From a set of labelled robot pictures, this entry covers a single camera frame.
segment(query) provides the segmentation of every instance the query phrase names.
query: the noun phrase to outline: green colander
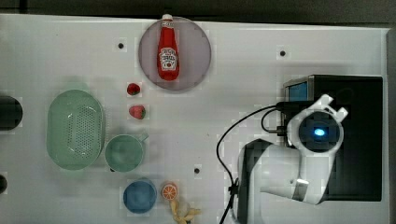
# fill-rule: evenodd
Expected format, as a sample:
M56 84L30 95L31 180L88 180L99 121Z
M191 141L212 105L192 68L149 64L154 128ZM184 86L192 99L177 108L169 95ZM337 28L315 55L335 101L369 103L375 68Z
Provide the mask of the green colander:
M65 91L49 107L47 151L66 170L80 170L100 155L105 142L105 115L85 91Z

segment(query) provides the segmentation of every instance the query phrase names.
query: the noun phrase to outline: red strawberry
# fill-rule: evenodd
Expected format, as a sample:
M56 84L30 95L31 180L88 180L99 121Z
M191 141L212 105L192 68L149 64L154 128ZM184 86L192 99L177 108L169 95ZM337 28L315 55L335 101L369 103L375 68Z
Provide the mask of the red strawberry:
M126 91L128 91L128 94L130 95L137 95L140 92L140 87L135 83L131 83L128 85Z
M142 105L133 105L129 108L129 114L136 119L143 119L146 115L146 109Z

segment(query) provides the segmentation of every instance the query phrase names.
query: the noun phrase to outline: pink plate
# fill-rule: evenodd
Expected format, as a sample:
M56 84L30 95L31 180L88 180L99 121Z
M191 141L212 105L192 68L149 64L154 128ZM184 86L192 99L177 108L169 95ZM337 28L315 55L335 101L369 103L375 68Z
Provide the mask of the pink plate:
M210 65L211 49L205 32L195 22L174 17L180 71L178 78L165 81L158 75L157 50L161 21L153 23L139 44L139 63L146 77L157 86L170 91L182 91L197 86Z

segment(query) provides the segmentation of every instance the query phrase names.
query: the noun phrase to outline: ketchup label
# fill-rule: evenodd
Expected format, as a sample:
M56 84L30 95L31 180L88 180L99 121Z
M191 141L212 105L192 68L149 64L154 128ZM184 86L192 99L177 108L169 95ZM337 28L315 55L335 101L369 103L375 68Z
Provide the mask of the ketchup label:
M176 51L171 48L161 49L160 61L163 71L175 71L177 65Z
M172 21L163 21L163 27L173 29L173 23Z

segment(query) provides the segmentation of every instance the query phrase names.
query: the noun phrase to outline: white tabletop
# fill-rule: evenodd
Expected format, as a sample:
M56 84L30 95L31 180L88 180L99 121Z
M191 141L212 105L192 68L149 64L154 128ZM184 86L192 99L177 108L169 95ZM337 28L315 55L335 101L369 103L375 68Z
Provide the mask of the white tabletop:
M0 223L175 223L159 196L144 216L126 210L121 194L141 176L160 190L175 180L181 197L203 213L195 224L218 223L228 202L228 176L216 158L223 132L246 113L282 100L282 85L312 74L386 78L386 29L197 22L212 45L205 80L174 94L153 85L139 67L137 47L154 21L0 15L0 92L21 101L21 127L0 134ZM125 49L117 49L120 41ZM281 50L286 57L277 55ZM46 150L51 101L70 82L85 82L106 111L106 140L121 133L149 133L142 165L111 173L104 153L78 172L61 170ZM142 93L128 97L129 82ZM128 115L133 104L146 119ZM388 123L388 114L384 110ZM276 115L270 118L275 125ZM389 223L388 128L384 127L383 200L325 202L314 206L263 193L264 223ZM227 138L221 155L237 176L240 148L264 133L259 116ZM194 174L194 167L201 173Z

